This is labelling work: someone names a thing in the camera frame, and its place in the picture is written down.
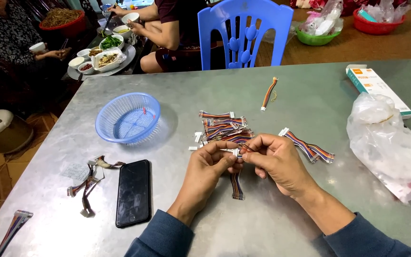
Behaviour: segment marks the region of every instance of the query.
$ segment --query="yellow string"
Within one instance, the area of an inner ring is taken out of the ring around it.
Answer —
[[[277,99],[277,91],[274,90],[274,97],[270,100],[271,102]]]

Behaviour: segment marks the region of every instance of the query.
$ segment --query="stainless steel table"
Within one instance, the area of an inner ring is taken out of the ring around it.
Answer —
[[[84,218],[80,197],[69,198],[71,180],[60,173],[71,162],[105,154],[109,162],[148,159],[152,163],[153,213],[167,210],[183,181],[202,129],[199,110],[234,111],[255,132],[289,127],[299,138],[336,153],[333,164],[305,164],[315,180],[353,211],[361,212],[390,237],[411,246],[411,202],[403,205],[353,155],[345,126],[357,92],[345,75],[349,63],[276,66],[87,79],[37,151],[0,210],[0,242],[17,209],[34,216],[9,244],[5,256],[123,256],[145,224],[115,227],[118,170],[91,193],[96,212]],[[411,108],[411,60],[367,63]],[[260,111],[264,95],[279,78],[277,99]],[[145,91],[162,104],[169,119],[166,140],[134,148],[108,143],[94,131],[99,110],[111,99]],[[411,128],[411,118],[406,122]],[[299,206],[279,193],[270,179],[252,171],[241,176],[245,201],[231,198],[229,177],[220,179],[207,207],[194,220],[190,256],[309,256],[320,254],[310,242],[318,229]]]

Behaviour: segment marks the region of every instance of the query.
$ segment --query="green plastic basket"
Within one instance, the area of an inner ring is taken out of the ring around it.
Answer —
[[[300,31],[298,27],[296,28],[296,33],[297,38],[299,38],[299,41],[309,46],[323,46],[329,43],[333,38],[337,37],[340,34],[340,32],[336,32],[332,35],[327,36],[311,36]]]

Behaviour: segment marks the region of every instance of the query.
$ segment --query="bamboo mat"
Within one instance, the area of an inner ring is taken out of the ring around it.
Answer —
[[[289,5],[288,0],[274,0]],[[294,9],[293,20],[305,20],[306,9]],[[270,66],[273,44],[261,42],[256,67]],[[394,32],[384,36],[364,34],[353,27],[353,16],[344,17],[344,27],[339,36],[325,46],[307,46],[296,36],[286,45],[282,65],[411,59],[411,10],[405,22]]]

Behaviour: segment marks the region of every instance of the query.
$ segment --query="blue plastic basket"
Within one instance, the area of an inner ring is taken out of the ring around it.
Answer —
[[[129,93],[110,101],[94,124],[98,135],[113,143],[137,143],[156,128],[159,102],[146,93]]]

